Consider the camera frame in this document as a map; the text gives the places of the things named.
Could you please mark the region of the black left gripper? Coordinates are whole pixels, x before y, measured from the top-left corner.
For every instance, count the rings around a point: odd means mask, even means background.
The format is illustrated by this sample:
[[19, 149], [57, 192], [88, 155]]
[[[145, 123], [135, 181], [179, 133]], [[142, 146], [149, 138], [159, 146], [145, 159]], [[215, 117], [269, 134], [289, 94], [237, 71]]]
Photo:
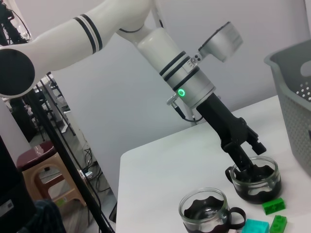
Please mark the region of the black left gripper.
[[229, 152], [240, 172], [244, 176], [253, 176], [254, 165], [240, 145], [247, 142], [257, 155], [265, 153], [266, 147], [258, 141], [257, 134], [246, 121], [235, 117], [215, 94], [211, 94], [196, 110], [216, 131], [222, 149]]

